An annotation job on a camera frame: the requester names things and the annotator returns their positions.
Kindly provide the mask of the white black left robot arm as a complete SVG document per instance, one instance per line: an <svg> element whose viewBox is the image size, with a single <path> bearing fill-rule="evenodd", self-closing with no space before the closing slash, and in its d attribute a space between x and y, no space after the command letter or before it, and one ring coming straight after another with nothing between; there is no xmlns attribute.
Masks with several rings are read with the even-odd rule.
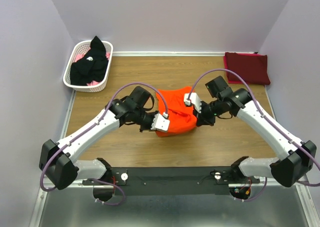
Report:
<svg viewBox="0 0 320 227"><path fill-rule="evenodd" d="M63 190L75 180L95 179L104 185L110 181L111 172L98 159L81 164L79 157L99 139L123 125L139 125L144 131L167 131L168 108L152 111L144 105L151 98L146 84L135 82L130 95L121 99L112 97L99 114L73 134L57 142L49 139L43 143L39 160L41 170L39 185L45 192Z"/></svg>

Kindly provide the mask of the orange t shirt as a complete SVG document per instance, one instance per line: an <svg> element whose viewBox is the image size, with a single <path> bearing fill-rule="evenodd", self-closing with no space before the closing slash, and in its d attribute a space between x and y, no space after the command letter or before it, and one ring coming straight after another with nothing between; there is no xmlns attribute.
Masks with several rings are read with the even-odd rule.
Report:
<svg viewBox="0 0 320 227"><path fill-rule="evenodd" d="M193 115L193 108L184 103L184 95L191 89L191 86L185 86L176 90L158 90L166 100L170 120L167 132L156 131L158 137L180 135L196 128L197 118Z"/></svg>

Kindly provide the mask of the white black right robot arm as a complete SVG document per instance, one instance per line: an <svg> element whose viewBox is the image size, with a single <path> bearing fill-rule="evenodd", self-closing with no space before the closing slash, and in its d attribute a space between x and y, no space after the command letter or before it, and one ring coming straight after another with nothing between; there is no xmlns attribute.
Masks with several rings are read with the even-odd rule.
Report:
<svg viewBox="0 0 320 227"><path fill-rule="evenodd" d="M205 86L214 98L210 103L202 101L193 91L184 96L185 105L193 106L198 127L213 126L216 118L230 113L258 133L276 155L273 158L241 157L230 167L230 178L234 182L241 183L247 177L256 176L273 178L288 188L312 169L316 145L310 140L302 141L287 131L262 108L247 87L234 91L222 76L207 82Z"/></svg>

